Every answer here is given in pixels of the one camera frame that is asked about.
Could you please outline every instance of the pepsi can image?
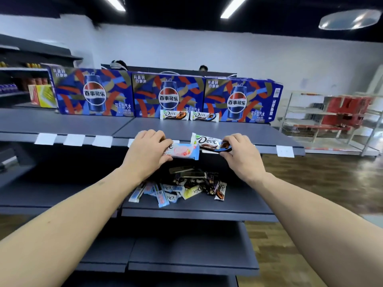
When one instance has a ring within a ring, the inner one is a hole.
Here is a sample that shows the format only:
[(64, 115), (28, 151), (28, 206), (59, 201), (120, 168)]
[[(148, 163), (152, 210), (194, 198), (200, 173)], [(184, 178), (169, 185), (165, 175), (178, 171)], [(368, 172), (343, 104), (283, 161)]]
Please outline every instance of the pepsi can image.
[(231, 95), (227, 99), (227, 117), (233, 120), (242, 118), (243, 110), (247, 105), (246, 86), (234, 86)]
[(89, 111), (104, 112), (107, 108), (107, 92), (101, 84), (101, 78), (98, 75), (84, 75), (83, 95), (88, 103)]
[(158, 94), (158, 101), (165, 110), (172, 110), (177, 107), (180, 102), (180, 96), (177, 92), (177, 83), (171, 80), (163, 81), (161, 91)]

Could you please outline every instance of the blue box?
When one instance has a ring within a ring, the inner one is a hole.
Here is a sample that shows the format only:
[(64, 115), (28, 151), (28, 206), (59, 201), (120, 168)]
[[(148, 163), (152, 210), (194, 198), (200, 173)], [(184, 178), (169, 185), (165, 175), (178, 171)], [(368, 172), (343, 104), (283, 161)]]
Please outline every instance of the blue box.
[(131, 73), (49, 66), (61, 114), (133, 117)]
[(275, 119), (283, 85), (252, 78), (206, 78), (203, 111), (221, 122), (269, 123)]
[(132, 72), (136, 117), (159, 118), (160, 110), (202, 111), (205, 78)]

